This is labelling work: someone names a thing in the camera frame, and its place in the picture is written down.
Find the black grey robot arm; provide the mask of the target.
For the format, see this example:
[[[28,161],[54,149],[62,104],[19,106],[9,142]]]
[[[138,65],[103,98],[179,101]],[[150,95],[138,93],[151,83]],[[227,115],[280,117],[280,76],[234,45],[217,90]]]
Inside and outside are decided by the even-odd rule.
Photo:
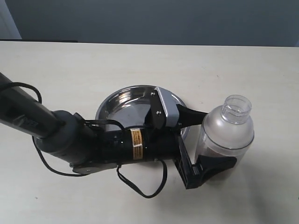
[[[194,189],[235,166],[233,156],[200,155],[191,163],[181,129],[202,124],[206,114],[177,104],[165,89],[146,92],[150,108],[140,126],[124,127],[112,119],[87,120],[67,111],[50,111],[36,88],[0,76],[0,121],[32,137],[38,154],[69,163],[72,177],[87,176],[122,165],[173,160],[186,189]]]

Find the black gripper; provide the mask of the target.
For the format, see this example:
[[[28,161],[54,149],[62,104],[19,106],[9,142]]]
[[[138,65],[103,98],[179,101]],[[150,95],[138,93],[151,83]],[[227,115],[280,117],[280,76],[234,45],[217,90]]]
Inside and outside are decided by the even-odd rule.
[[[180,127],[201,125],[208,113],[195,111],[177,104]],[[233,156],[209,157],[199,155],[192,164],[179,132],[169,128],[155,130],[134,127],[109,131],[102,136],[102,162],[104,164],[142,163],[160,161],[163,164],[163,181],[166,183],[166,160],[173,160],[186,189],[200,187],[206,182],[226,180],[237,164]]]

